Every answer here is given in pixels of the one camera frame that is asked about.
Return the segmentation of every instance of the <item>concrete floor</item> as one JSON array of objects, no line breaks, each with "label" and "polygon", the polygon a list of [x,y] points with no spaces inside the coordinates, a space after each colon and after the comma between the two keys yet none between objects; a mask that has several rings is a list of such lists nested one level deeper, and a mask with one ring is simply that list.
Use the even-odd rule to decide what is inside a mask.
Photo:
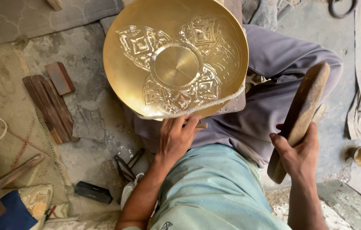
[{"label": "concrete floor", "polygon": [[[339,3],[338,8],[347,8]],[[353,162],[346,163],[345,150],[352,145],[361,145],[361,140],[351,141],[345,131],[346,115],[355,94],[354,73],[354,17],[335,19],[328,14],[327,4],[300,3],[279,22],[276,30],[298,39],[322,44],[342,55],[344,75],[337,88],[324,102],[328,105],[325,116],[319,123],[320,156],[318,181],[342,178],[361,192],[361,168]],[[75,122],[74,133],[81,137],[78,143],[58,146],[68,175],[73,183],[80,180],[105,188],[114,188],[112,196],[119,196],[119,177],[112,160],[119,154],[125,161],[143,147],[123,114],[122,105],[105,77],[102,63],[102,47],[105,39],[99,22],[66,31],[31,39],[23,54],[32,75],[48,77],[44,66],[53,61],[63,62],[76,92],[65,95],[65,101]],[[134,169],[145,171],[148,154]],[[277,187],[267,178],[266,188]],[[289,186],[290,180],[280,185]],[[89,202],[82,198],[77,203]],[[117,210],[113,202],[103,206],[105,210]],[[74,213],[82,210],[75,208]]]},{"label": "concrete floor", "polygon": [[[349,9],[351,1],[336,3],[339,12]],[[344,74],[337,87],[326,99],[328,105],[320,121],[318,182],[340,178],[361,193],[361,167],[345,161],[350,146],[361,146],[360,140],[349,140],[346,117],[355,95],[354,17],[336,19],[328,13],[328,5],[301,2],[278,23],[276,32],[297,39],[309,40],[334,50],[344,60]]]},{"label": "concrete floor", "polygon": [[[77,143],[58,145],[62,163],[73,184],[80,180],[111,190],[114,201],[104,206],[104,211],[119,209],[122,184],[115,167],[114,155],[128,160],[144,145],[130,128],[123,114],[121,102],[116,97],[103,70],[102,48],[104,30],[99,22],[31,39],[23,50],[31,75],[49,78],[45,65],[62,62],[73,81],[76,91],[64,95],[74,119],[74,135],[81,137]],[[146,171],[148,153],[133,169],[137,174]],[[96,201],[72,196],[79,204]],[[75,207],[74,214],[82,212]]]}]

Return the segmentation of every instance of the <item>grey pants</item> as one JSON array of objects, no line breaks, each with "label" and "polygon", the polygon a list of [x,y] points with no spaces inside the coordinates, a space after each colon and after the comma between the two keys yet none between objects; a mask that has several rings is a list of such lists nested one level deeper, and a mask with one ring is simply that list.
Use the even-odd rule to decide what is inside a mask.
[{"label": "grey pants", "polygon": [[[343,63],[340,56],[321,45],[252,24],[244,24],[243,27],[249,46],[248,71],[271,80],[249,90],[246,107],[242,111],[203,118],[201,122],[207,122],[209,127],[195,136],[191,148],[212,143],[225,144],[263,168],[274,148],[268,135],[278,132],[276,124],[284,123],[306,71],[321,61],[331,66],[323,101],[340,80]],[[140,119],[127,106],[124,108],[135,133],[141,136],[151,152],[156,153],[161,122]]]}]

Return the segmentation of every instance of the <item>floral patterned fabric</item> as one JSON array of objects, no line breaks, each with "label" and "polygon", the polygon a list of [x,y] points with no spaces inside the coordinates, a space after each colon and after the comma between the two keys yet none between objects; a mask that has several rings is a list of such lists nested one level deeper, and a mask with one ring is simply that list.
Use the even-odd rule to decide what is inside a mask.
[{"label": "floral patterned fabric", "polygon": [[49,208],[53,195],[52,185],[39,185],[18,190],[21,200],[29,213],[40,221]]}]

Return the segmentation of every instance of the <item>wooden block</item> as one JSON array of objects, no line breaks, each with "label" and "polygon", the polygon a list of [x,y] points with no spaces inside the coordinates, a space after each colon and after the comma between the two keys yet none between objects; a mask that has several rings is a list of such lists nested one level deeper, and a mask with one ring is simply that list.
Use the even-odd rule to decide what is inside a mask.
[{"label": "wooden block", "polygon": [[47,0],[48,4],[55,10],[62,10],[62,5],[60,0]]},{"label": "wooden block", "polygon": [[61,62],[53,62],[45,66],[45,70],[54,83],[59,95],[64,95],[68,92],[74,92],[75,87],[71,81],[70,76]]},{"label": "wooden block", "polygon": [[74,121],[72,120],[67,104],[65,104],[64,98],[58,95],[57,90],[55,89],[55,86],[51,80],[44,81],[44,86],[47,89],[48,95],[50,96],[51,101],[53,102],[55,109],[58,112],[58,115],[60,115],[61,121],[64,124],[64,127],[67,130],[67,133],[70,136],[72,142],[79,141],[80,138],[75,138],[72,136],[72,127]]},{"label": "wooden block", "polygon": [[15,180],[17,177],[19,177],[21,174],[29,170],[34,165],[40,163],[44,160],[44,156],[41,154],[36,154],[26,162],[19,165],[17,168],[9,171],[5,175],[0,177],[0,189],[2,189],[4,186],[8,185],[11,181]]},{"label": "wooden block", "polygon": [[37,92],[38,96],[40,97],[40,100],[45,108],[45,110],[48,113],[48,116],[50,117],[55,130],[57,131],[58,135],[60,136],[60,139],[62,142],[68,142],[70,141],[70,136],[68,135],[64,124],[61,121],[60,116],[57,113],[57,110],[55,109],[54,104],[51,101],[50,96],[47,93],[47,90],[44,86],[44,77],[41,75],[35,75],[30,77],[31,82],[34,86],[35,91]]},{"label": "wooden block", "polygon": [[31,77],[26,76],[23,78],[24,86],[27,89],[27,92],[29,93],[31,99],[33,100],[35,106],[41,111],[42,117],[44,119],[45,125],[47,125],[48,130],[51,133],[51,136],[54,138],[55,143],[62,144],[62,140],[60,139],[60,136],[58,135],[57,131],[54,128],[54,125],[50,119],[50,116],[47,113],[47,110],[45,110],[44,105],[41,102],[40,97],[38,96],[37,92],[34,89],[33,83],[31,82]]}]

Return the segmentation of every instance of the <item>wooden stick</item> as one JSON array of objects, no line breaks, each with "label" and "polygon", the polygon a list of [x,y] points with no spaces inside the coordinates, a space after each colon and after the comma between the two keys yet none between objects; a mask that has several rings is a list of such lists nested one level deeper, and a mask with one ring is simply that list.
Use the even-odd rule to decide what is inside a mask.
[{"label": "wooden stick", "polygon": [[27,160],[26,162],[19,165],[17,168],[9,171],[2,177],[0,177],[0,189],[2,189],[4,186],[8,185],[11,181],[15,180],[17,177],[19,177],[21,174],[32,168],[34,165],[40,163],[44,160],[44,156],[41,154],[36,154],[31,159]]},{"label": "wooden stick", "polygon": [[[280,133],[287,139],[291,147],[296,146],[303,139],[316,112],[329,75],[330,66],[327,62],[320,62],[312,66],[305,74]],[[281,184],[287,174],[276,149],[271,154],[267,174],[277,184]]]},{"label": "wooden stick", "polygon": [[207,123],[198,123],[196,125],[196,128],[204,128],[204,129],[207,129]]}]

